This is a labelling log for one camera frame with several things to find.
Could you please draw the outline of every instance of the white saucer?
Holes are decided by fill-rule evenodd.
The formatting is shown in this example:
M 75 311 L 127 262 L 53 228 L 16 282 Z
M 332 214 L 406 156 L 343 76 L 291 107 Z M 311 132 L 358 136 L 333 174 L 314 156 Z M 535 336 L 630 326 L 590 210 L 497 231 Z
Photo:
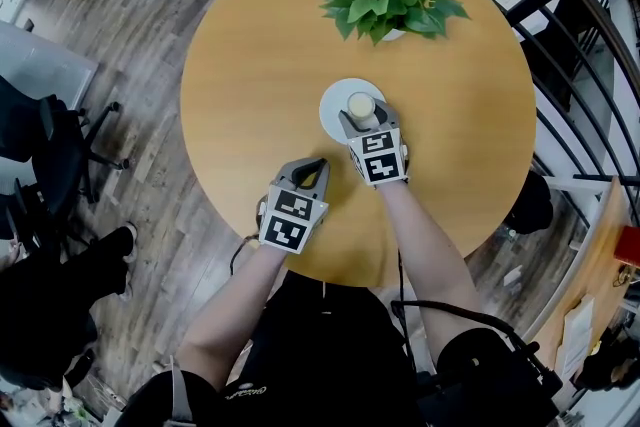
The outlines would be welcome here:
M 349 112 L 347 104 L 353 93 L 367 93 L 378 100 L 385 100 L 382 92 L 366 80 L 342 79 L 329 86 L 320 100 L 320 123 L 325 132 L 340 144 L 347 144 L 347 137 L 344 135 L 338 114 L 341 110 Z

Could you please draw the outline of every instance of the white pot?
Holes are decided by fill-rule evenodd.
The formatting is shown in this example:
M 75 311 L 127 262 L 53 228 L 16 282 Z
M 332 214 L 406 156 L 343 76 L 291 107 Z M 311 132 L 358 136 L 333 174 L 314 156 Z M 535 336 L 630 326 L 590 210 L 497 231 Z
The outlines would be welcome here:
M 398 29 L 391 29 L 391 32 L 387 33 L 386 36 L 382 38 L 382 41 L 393 41 L 394 39 L 398 39 L 400 36 L 405 35 L 405 31 L 399 31 Z

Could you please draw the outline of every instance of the potted plant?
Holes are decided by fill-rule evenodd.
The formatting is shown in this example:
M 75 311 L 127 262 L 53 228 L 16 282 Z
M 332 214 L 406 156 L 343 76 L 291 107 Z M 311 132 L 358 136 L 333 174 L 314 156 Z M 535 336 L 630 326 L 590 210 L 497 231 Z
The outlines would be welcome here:
M 346 40 L 354 29 L 374 45 L 414 32 L 427 39 L 446 36 L 449 16 L 469 18 L 457 0 L 326 0 L 321 6 Z

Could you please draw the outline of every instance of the wooden floor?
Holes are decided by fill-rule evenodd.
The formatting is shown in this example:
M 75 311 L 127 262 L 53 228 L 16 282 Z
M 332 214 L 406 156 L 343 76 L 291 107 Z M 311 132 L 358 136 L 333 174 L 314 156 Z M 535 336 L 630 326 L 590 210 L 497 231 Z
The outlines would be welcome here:
M 76 392 L 98 413 L 108 403 L 98 383 L 127 398 L 151 376 L 154 361 L 167 361 L 189 321 L 228 278 L 229 258 L 240 242 L 204 196 L 180 127 L 184 59 L 212 1 L 29 0 L 21 15 L 35 22 L 36 34 L 100 63 L 84 102 L 90 117 L 107 102 L 123 104 L 103 127 L 96 149 L 128 157 L 132 168 L 93 168 L 101 200 L 92 206 L 82 202 L 77 212 L 99 236 L 126 220 L 139 231 L 133 301 L 110 297 L 92 310 L 100 331 L 98 359 Z M 554 195 L 554 203 L 549 230 L 515 240 L 499 231 L 468 260 L 488 311 L 514 322 L 520 332 L 570 264 L 569 241 L 584 234 L 562 196 Z M 520 289 L 504 288 L 504 275 L 518 265 Z M 397 290 L 379 293 L 389 300 Z M 418 332 L 417 317 L 412 319 Z

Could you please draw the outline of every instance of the black shirt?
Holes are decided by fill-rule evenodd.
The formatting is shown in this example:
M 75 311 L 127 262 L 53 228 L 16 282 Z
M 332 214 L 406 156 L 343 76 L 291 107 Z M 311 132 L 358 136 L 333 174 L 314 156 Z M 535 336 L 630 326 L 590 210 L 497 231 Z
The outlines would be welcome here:
M 366 289 L 335 285 L 323 299 L 321 288 L 305 280 L 288 280 L 269 301 L 238 380 L 216 391 L 183 372 L 195 422 L 424 425 L 402 336 L 382 303 Z M 510 352 L 489 329 L 458 338 L 443 350 L 439 371 L 459 357 Z M 170 418 L 172 397 L 171 372 L 155 376 L 131 398 L 117 426 L 161 425 Z

